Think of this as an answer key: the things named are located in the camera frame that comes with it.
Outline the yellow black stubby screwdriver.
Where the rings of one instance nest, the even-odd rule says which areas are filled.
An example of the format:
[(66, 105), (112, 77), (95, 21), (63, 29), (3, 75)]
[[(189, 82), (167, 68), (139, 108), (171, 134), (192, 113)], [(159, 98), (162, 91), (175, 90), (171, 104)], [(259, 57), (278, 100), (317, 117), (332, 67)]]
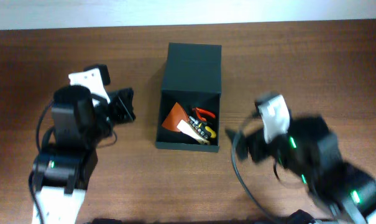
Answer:
[(207, 123), (198, 123), (196, 130), (205, 139), (215, 139), (217, 136), (216, 132)]

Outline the orange socket bit rail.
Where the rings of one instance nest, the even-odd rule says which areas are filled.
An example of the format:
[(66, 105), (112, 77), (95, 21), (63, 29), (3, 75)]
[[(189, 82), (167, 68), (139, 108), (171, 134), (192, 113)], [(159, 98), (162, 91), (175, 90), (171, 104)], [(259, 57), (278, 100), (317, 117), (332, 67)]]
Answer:
[(200, 120), (195, 119), (192, 116), (189, 116), (189, 123), (193, 127), (193, 129), (204, 139), (209, 139), (209, 131), (205, 129), (207, 123)]

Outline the red handled cutting pliers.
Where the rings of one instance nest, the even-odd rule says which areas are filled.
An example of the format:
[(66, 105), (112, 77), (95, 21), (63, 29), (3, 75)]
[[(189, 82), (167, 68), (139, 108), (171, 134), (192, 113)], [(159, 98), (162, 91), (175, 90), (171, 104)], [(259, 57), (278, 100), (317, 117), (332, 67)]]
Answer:
[(192, 108), (192, 111), (194, 112), (196, 117), (201, 121), (207, 122), (208, 119), (216, 119), (216, 115), (211, 111), (199, 107)]

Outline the orange scraper wooden handle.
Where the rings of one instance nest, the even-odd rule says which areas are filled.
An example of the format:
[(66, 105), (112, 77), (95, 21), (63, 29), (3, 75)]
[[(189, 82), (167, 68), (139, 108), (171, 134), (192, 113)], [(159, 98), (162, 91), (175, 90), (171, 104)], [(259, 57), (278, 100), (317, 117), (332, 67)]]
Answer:
[(179, 103), (175, 103), (162, 123), (162, 127), (176, 133), (183, 133), (201, 145), (210, 145), (210, 141), (200, 135), (190, 124), (190, 118)]

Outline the black cardboard box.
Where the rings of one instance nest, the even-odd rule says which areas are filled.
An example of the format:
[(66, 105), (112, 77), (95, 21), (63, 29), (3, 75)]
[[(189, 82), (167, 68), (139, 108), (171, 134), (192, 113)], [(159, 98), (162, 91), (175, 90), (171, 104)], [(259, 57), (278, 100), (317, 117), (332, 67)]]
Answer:
[[(221, 45), (171, 43), (160, 89), (155, 146), (199, 152), (219, 151), (219, 126), (221, 104)], [(169, 131), (162, 123), (175, 103), (179, 103), (188, 116), (198, 119), (192, 108), (199, 107), (213, 112), (216, 119), (207, 124), (216, 132), (210, 145), (201, 145), (193, 138)]]

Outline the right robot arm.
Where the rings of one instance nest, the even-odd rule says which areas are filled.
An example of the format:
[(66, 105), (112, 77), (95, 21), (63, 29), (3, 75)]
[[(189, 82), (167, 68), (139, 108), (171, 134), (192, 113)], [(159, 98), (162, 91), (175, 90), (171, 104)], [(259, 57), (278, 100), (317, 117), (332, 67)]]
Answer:
[(232, 163), (272, 157), (276, 166), (301, 178), (307, 193), (335, 221), (376, 223), (376, 180), (342, 158), (337, 136), (321, 116), (292, 118), (285, 133), (265, 140), (265, 129), (244, 135), (227, 129)]

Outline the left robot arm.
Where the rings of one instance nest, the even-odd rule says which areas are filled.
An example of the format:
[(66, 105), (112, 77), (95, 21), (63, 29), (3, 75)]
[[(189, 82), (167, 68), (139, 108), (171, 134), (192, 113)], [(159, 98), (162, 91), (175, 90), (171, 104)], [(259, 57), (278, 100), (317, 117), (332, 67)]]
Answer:
[(111, 93), (111, 100), (81, 85), (57, 90), (46, 110), (54, 125), (37, 139), (28, 186), (32, 223), (75, 223), (89, 179), (98, 163), (97, 147), (118, 124), (135, 120), (132, 88)]

